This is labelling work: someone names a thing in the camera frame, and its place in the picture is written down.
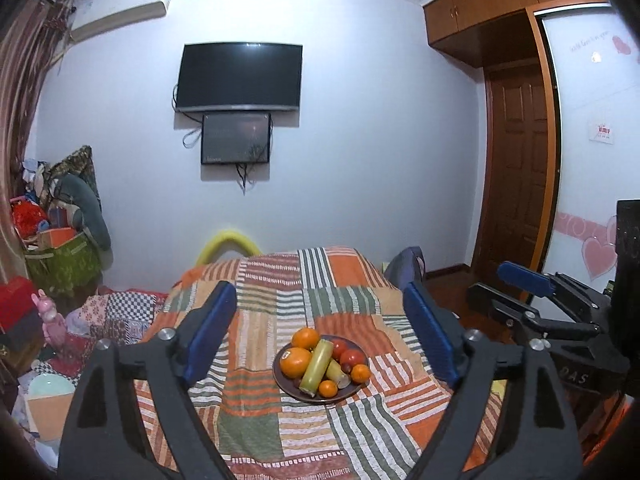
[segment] brown curtain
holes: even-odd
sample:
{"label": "brown curtain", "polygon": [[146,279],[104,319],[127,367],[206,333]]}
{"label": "brown curtain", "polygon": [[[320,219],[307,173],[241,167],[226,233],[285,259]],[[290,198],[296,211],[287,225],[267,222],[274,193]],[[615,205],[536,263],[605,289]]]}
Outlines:
{"label": "brown curtain", "polygon": [[22,160],[36,104],[56,45],[66,32],[68,0],[29,0],[0,43],[0,282],[27,275],[9,199],[20,194]]}

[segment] pink heart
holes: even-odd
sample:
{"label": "pink heart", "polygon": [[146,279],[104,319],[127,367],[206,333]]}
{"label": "pink heart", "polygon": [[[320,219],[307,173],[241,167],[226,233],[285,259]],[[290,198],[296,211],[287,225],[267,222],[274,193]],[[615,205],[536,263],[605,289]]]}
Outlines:
{"label": "pink heart", "polygon": [[587,238],[582,244],[582,259],[593,281],[613,269],[618,255],[613,244],[601,245],[596,238]]}
{"label": "pink heart", "polygon": [[607,242],[610,244],[616,243],[616,217],[612,216],[607,222]]}

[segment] air conditioner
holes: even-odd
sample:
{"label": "air conditioner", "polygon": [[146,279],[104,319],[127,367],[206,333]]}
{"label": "air conditioner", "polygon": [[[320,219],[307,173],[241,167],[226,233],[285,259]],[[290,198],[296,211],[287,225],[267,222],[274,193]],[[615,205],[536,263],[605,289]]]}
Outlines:
{"label": "air conditioner", "polygon": [[170,0],[92,0],[76,10],[71,39],[78,43],[130,23],[161,18]]}

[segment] patchwork quilt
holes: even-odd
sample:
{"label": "patchwork quilt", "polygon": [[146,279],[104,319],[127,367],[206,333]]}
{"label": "patchwork quilt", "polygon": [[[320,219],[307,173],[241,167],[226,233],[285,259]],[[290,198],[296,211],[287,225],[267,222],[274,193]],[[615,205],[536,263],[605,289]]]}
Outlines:
{"label": "patchwork quilt", "polygon": [[74,311],[82,333],[74,333],[69,326],[67,344],[74,358],[63,361],[58,357],[37,364],[33,370],[38,374],[57,374],[78,384],[82,369],[103,337],[118,345],[138,343],[164,305],[166,294],[143,290],[110,291],[99,296],[90,296],[84,305]]}
{"label": "patchwork quilt", "polygon": [[[189,395],[236,478],[404,479],[451,392],[431,373],[401,292],[346,247],[229,260],[186,272],[143,340],[178,326],[219,280],[236,286],[238,312]],[[274,357],[303,326],[349,338],[368,354],[372,377],[356,396],[310,406],[278,388]],[[156,459],[176,469],[148,384],[137,381],[136,391]],[[468,468],[483,462],[499,410],[492,394]]]}

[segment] orange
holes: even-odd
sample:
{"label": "orange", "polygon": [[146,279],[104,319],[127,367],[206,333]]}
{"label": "orange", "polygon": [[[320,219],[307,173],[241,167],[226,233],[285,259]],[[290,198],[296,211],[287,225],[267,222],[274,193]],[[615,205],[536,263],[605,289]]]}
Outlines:
{"label": "orange", "polygon": [[371,370],[367,365],[355,365],[351,370],[351,380],[356,384],[362,384],[371,377]]}
{"label": "orange", "polygon": [[311,361],[311,352],[304,348],[289,348],[280,357],[280,370],[289,379],[302,377]]}
{"label": "orange", "polygon": [[316,347],[320,341],[318,330],[305,326],[298,330],[291,338],[291,345],[297,348],[306,348],[311,350]]}
{"label": "orange", "polygon": [[322,381],[318,386],[318,393],[320,393],[320,395],[325,399],[335,397],[338,393],[338,385],[333,381]]}

